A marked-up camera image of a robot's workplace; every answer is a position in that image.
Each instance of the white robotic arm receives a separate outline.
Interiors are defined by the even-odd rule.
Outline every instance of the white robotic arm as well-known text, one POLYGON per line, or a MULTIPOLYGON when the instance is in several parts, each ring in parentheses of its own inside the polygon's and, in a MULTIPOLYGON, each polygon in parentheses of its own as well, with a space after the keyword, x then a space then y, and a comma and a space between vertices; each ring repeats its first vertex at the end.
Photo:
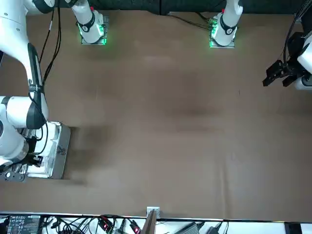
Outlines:
POLYGON ((39 129, 48 118, 38 55, 26 32, 24 1, 0 1, 0 50, 16 58, 25 67, 29 97, 0 97, 7 119, 15 128, 39 129))
POLYGON ((224 13, 215 16, 217 26, 212 31, 211 38, 219 46, 228 46, 234 39, 237 23, 243 13, 240 0, 227 0, 224 13))
MULTIPOLYGON (((80 33, 88 43, 100 40, 103 15, 91 11, 88 0, 66 0, 72 8, 80 33)), ((0 96, 0 165, 18 163, 29 153, 29 145, 17 129, 40 129, 48 119, 38 54, 26 32, 26 14, 45 14, 54 0, 0 0, 0 51, 25 67, 28 97, 0 96)))

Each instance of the green led light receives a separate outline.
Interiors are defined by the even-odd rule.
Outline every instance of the green led light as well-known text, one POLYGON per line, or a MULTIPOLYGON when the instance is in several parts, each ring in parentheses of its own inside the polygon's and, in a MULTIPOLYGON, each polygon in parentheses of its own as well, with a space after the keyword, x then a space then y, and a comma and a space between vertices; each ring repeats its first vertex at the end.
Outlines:
POLYGON ((78 28, 79 28, 79 31, 80 31, 80 35, 82 35, 82 31, 81 31, 81 28, 80 26, 78 25, 78 28))

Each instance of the metal bracket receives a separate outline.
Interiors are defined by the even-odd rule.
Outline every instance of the metal bracket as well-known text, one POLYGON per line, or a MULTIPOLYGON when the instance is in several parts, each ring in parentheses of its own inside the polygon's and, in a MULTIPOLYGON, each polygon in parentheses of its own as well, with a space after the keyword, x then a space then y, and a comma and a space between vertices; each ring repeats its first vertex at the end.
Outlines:
POLYGON ((148 215, 141 234, 155 234, 156 219, 159 217, 159 212, 159 207, 147 207, 146 213, 148 215))
POLYGON ((159 219, 160 218, 160 207, 158 206, 148 206, 146 208, 146 217, 150 214, 151 211, 155 211, 156 212, 156 218, 159 219))
POLYGON ((103 16, 103 24, 99 28, 99 30, 103 30, 104 35, 103 37, 98 40, 96 43, 89 44, 87 43, 83 37, 81 37, 81 44, 82 45, 105 45, 107 42, 107 33, 108 33, 108 27, 109 27, 109 17, 108 16, 103 16))
POLYGON ((25 180, 25 174, 16 173, 12 171, 0 173, 0 180, 23 182, 25 180))

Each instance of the black cable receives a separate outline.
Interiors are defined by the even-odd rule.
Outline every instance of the black cable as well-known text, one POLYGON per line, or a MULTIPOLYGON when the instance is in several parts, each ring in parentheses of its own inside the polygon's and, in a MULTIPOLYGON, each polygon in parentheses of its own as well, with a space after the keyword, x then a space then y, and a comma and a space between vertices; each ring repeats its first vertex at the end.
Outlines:
POLYGON ((183 22, 186 22, 186 23, 188 23, 188 24, 190 24, 190 25, 193 25, 193 26, 196 26, 196 27, 199 27, 199 28, 203 28, 203 29, 205 29, 205 30, 209 30, 209 27, 206 26, 206 25, 203 25, 203 24, 200 24, 200 23, 195 23, 195 22, 189 21, 189 20, 187 20, 187 19, 183 19, 183 18, 181 18, 181 17, 179 17, 179 16, 174 16, 174 15, 168 15, 168 16, 171 16, 171 17, 173 17, 173 18, 179 19, 179 20, 181 20, 181 21, 183 21, 183 22))
POLYGON ((50 25, 49 25, 49 31, 48 31, 47 37, 45 38, 45 41, 44 41, 44 44, 43 44, 43 48, 42 48, 42 51, 41 51, 39 63, 41 63, 41 60, 42 60, 42 57, 43 57, 43 53, 44 53, 44 49, 45 49, 45 46, 46 46, 46 44, 48 42, 48 39, 49 39, 49 36, 50 36, 50 32, 51 32, 51 28, 52 28, 52 22, 53 22, 53 17, 54 17, 54 8, 53 8, 53 11, 52 11, 52 17, 51 17, 51 22, 50 22, 50 25))
POLYGON ((226 226, 226 228, 224 229, 223 234, 228 234, 228 229, 229 229, 229 222, 227 222, 227 226, 226 226))
POLYGON ((198 16, 201 17, 205 22, 209 20, 209 18, 204 17, 200 12, 196 12, 196 14, 198 14, 198 16))
POLYGON ((293 27, 296 23, 296 21, 298 20, 298 18, 302 15, 302 13, 306 10, 307 7, 309 7, 309 0, 306 0, 300 7, 300 9, 298 10, 298 12, 296 13, 294 19, 293 19, 293 22, 288 30, 288 33, 287 33, 287 36, 286 36, 286 39, 285 39, 285 44, 284 44, 284 49, 283 49, 283 62, 284 62, 284 65, 287 67, 288 69, 288 64, 287 64, 287 58, 286 58, 286 48, 287 48, 287 44, 288 44, 288 41, 289 41, 289 38, 291 36, 291 33, 292 33, 292 30, 293 30, 293 27))
POLYGON ((37 138, 36 141, 41 141, 43 138, 43 128, 41 127, 41 137, 37 138))
POLYGON ((56 43, 56 46, 55 46, 55 50, 54 50, 54 53, 53 53, 53 57, 52 57, 52 60, 51 62, 49 63, 47 69, 45 70, 45 73, 44 73, 44 77, 43 77, 43 85, 45 85, 45 82, 50 74, 50 71, 51 71, 51 68, 53 67, 53 63, 56 59, 56 57, 58 56, 59 54, 59 49, 60 49, 60 45, 61 45, 61 23, 60 23, 60 0, 58 0, 58 38, 57 38, 57 43, 56 43))
POLYGON ((96 228, 96 233, 95 234, 97 234, 97 232, 98 232, 98 223, 99 223, 99 220, 97 220, 97 228, 96 228))
POLYGON ((114 218, 113 227, 112 227, 111 233, 113 233, 113 231, 114 231, 115 224, 116 224, 116 218, 114 218))
POLYGON ((223 3, 225 0, 221 0, 220 2, 218 2, 216 5, 214 5, 211 10, 214 10, 217 6, 219 6, 221 3, 223 3))
POLYGON ((31 153, 32 155, 40 155, 40 154, 42 154, 42 152, 45 150, 45 147, 47 146, 47 143, 48 143, 48 136, 49 136, 48 124, 47 124, 47 120, 45 119, 45 117, 44 117, 44 115, 43 115, 41 109, 38 107, 36 101, 30 96, 30 93, 28 93, 28 96, 29 96, 29 98, 31 99, 31 101, 34 103, 36 109, 39 111, 39 113, 40 113, 40 115, 41 115, 41 118, 42 118, 42 120, 44 121, 45 127, 46 127, 46 129, 47 129, 47 134, 46 134, 47 137, 46 137, 46 139, 45 139, 45 143, 44 143, 43 149, 41 150, 40 153, 31 153))

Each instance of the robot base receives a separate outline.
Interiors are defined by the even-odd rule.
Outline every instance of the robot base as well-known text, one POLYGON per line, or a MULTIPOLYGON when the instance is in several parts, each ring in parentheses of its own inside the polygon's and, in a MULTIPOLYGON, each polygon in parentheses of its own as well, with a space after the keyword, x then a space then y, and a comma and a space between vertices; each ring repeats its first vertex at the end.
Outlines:
POLYGON ((98 30, 103 33, 104 35, 95 43, 87 43, 83 37, 81 37, 81 44, 82 45, 105 45, 107 42, 107 32, 109 26, 109 17, 101 15, 100 19, 100 26, 98 30))
POLYGON ((211 37, 209 37, 209 47, 210 48, 227 48, 227 49, 234 49, 235 48, 235 43, 234 41, 231 41, 231 43, 227 46, 221 46, 218 45, 214 39, 212 39, 211 37))
MULTIPOLYGON (((60 122, 47 122, 49 135, 40 167, 17 164, 15 170, 0 173, 0 181, 23 182, 27 177, 62 179, 69 146, 70 129, 60 122)), ((26 136, 36 135, 41 138, 41 130, 26 130, 26 136)), ((43 138, 36 143, 35 152, 41 152, 46 140, 46 129, 43 127, 43 138)))
MULTIPOLYGON (((41 166, 28 166, 26 174, 28 177, 62 179, 71 134, 70 129, 59 122, 48 122, 47 124, 49 136, 47 146, 40 155, 43 157, 41 166)), ((42 150, 45 134, 43 131, 43 138, 37 143, 35 152, 42 150)), ((37 136, 40 135, 41 130, 37 130, 37 136)))

